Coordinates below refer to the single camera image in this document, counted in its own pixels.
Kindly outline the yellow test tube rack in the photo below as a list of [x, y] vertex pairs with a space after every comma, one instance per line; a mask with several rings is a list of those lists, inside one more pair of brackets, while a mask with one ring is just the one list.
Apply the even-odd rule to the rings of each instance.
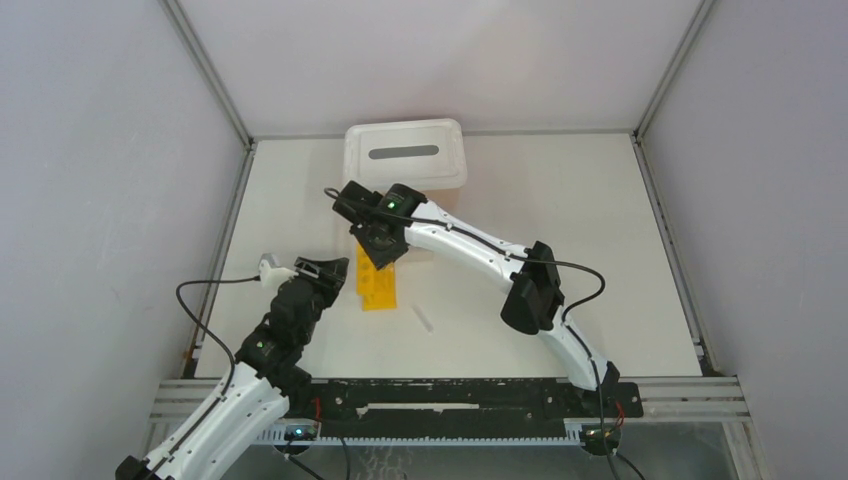
[[364, 311], [397, 308], [396, 274], [393, 264], [378, 270], [360, 245], [356, 246], [356, 293]]

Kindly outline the clear tube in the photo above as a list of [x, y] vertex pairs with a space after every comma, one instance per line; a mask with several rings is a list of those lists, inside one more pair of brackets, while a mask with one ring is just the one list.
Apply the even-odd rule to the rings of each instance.
[[414, 314], [416, 315], [416, 317], [418, 318], [420, 324], [422, 325], [422, 328], [428, 334], [433, 334], [434, 330], [435, 330], [434, 325], [430, 321], [429, 317], [427, 316], [427, 314], [425, 313], [423, 308], [421, 306], [417, 305], [417, 304], [413, 304], [411, 306], [411, 309], [414, 312]]

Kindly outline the pink plastic storage bin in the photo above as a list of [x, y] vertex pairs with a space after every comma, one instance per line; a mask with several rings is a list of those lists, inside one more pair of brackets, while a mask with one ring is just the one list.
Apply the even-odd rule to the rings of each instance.
[[460, 199], [460, 189], [425, 190], [424, 194], [430, 202], [439, 205], [443, 210], [451, 211], [457, 207]]

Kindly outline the translucent white bin lid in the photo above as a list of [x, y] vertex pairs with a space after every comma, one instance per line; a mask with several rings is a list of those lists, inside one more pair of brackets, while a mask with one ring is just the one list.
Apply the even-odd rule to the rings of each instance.
[[467, 181], [460, 124], [450, 118], [361, 124], [344, 138], [342, 181], [385, 191], [456, 190]]

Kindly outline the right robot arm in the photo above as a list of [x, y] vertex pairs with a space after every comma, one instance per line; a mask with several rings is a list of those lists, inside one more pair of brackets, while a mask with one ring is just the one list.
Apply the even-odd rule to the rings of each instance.
[[599, 281], [598, 289], [577, 301], [566, 299], [552, 248], [509, 242], [458, 219], [435, 201], [396, 183], [380, 193], [350, 181], [328, 187], [332, 209], [350, 224], [349, 232], [376, 270], [393, 265], [411, 249], [423, 249], [477, 270], [505, 295], [500, 317], [510, 328], [538, 335], [560, 359], [579, 406], [592, 416], [605, 415], [618, 400], [620, 372], [593, 347], [573, 320], [572, 311], [606, 287], [603, 275], [576, 263], [567, 266]]

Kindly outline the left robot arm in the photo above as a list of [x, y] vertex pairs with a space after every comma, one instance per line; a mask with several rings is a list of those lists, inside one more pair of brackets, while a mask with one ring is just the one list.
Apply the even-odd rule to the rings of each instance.
[[219, 479], [278, 419], [305, 414], [312, 377], [297, 364], [349, 263], [299, 257], [286, 269], [262, 262], [255, 278], [276, 294], [239, 349], [227, 353], [226, 374], [174, 433], [144, 457], [126, 457], [116, 478]]

